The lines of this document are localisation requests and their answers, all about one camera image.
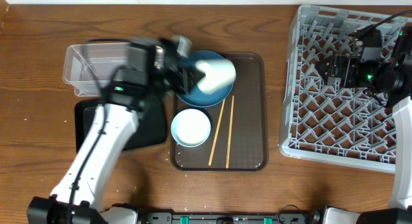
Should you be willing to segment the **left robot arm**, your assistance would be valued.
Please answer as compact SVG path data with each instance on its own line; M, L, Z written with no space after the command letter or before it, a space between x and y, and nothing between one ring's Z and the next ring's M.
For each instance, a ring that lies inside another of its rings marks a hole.
M138 211L127 205L103 211L103 195L124 146L149 109L149 98L188 93L203 76L179 64L191 45L182 35L128 42L126 63L113 70L107 86L98 87L100 104L72 165L48 198L33 197L29 223L138 223Z

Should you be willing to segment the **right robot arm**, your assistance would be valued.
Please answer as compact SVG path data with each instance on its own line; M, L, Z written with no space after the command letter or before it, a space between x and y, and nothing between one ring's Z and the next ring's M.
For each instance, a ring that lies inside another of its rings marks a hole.
M377 25L357 32L359 56L332 55L315 64L327 85L340 79L345 88L366 88L372 95L385 93L386 108L395 121L397 159L389 207L363 213L329 207L321 223L411 223L411 27L401 28L391 54L392 63L380 58L382 43Z

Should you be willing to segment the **white cup with green inside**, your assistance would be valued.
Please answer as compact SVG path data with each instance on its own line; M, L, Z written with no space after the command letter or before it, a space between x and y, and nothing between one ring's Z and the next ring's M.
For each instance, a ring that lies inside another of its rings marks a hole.
M236 69L227 59L198 60L195 67L205 74L197 83L197 87L204 94L212 94L234 83L236 79Z

